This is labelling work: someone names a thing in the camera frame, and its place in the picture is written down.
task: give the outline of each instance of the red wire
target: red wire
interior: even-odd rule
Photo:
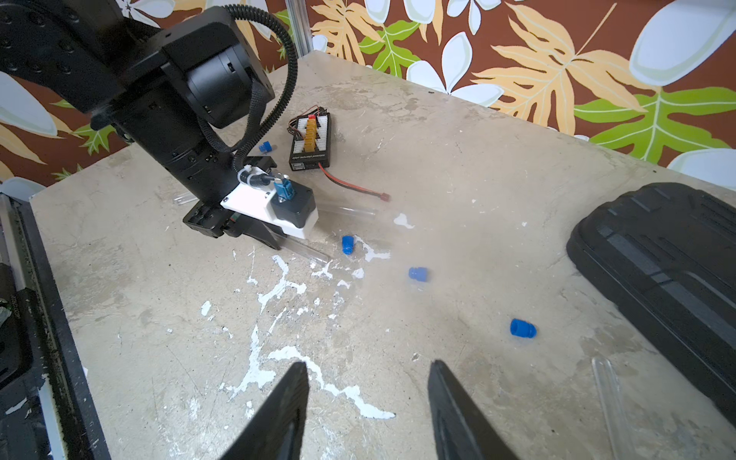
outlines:
[[[356,190],[356,191],[361,191],[361,192],[366,193],[366,194],[375,195],[375,196],[381,198],[383,201],[389,201],[390,196],[388,194],[382,194],[381,192],[373,191],[373,190],[370,190],[368,188],[363,188],[363,187],[360,187],[358,185],[353,185],[353,184],[351,184],[349,182],[345,182],[344,180],[340,180],[337,177],[335,177],[332,174],[330,174],[329,172],[327,172],[327,170],[322,167],[322,164],[321,163],[318,163],[318,164],[319,164],[319,168],[322,170],[322,172],[325,173],[325,176],[327,176],[327,178],[329,180],[332,180],[332,181],[334,181],[334,182],[336,182],[338,184],[341,184],[341,185],[343,185],[345,187],[351,188],[351,189]]]

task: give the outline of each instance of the black rubber mat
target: black rubber mat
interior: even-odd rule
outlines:
[[[649,184],[580,221],[567,254],[736,425],[736,209]]]

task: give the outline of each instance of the wall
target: wall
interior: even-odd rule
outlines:
[[[117,1],[161,27],[231,3]],[[315,49],[736,189],[736,0],[307,5]],[[283,64],[272,35],[241,30],[265,68]],[[124,146],[60,99],[0,73],[0,179],[49,185]]]
[[[117,0],[123,15],[170,27],[218,0]],[[284,0],[244,1],[286,18]],[[239,24],[268,71],[285,61],[268,29]],[[51,185],[125,147],[112,127],[91,130],[90,119],[53,91],[0,72],[0,180],[13,175]]]

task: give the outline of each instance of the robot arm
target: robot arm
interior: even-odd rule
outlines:
[[[262,123],[275,95],[236,19],[267,25],[286,49],[286,85]],[[114,0],[10,0],[0,4],[0,63],[90,113],[92,128],[112,124],[139,143],[199,199],[184,218],[189,227],[279,249],[278,236],[305,238],[314,226],[312,190],[278,175],[270,157],[247,156],[286,109],[297,79],[294,44],[267,12],[212,7],[160,30],[124,18]],[[210,127],[245,115],[235,146]],[[261,175],[273,179],[248,180]]]

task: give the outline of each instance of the blue connector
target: blue connector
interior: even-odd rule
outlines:
[[[409,269],[409,277],[412,280],[427,282],[427,269],[423,266],[413,266]]]
[[[273,147],[271,147],[271,143],[266,141],[258,146],[258,150],[261,151],[261,153],[268,153],[273,150]]]
[[[342,237],[342,253],[343,254],[353,254],[353,247],[355,246],[355,238],[352,236],[343,236]]]
[[[537,335],[537,328],[530,322],[526,322],[521,319],[512,319],[511,334],[516,337],[533,339]]]
[[[276,188],[276,194],[279,198],[287,200],[294,198],[294,187],[291,186],[291,181],[285,177],[277,177],[274,180],[274,187]]]

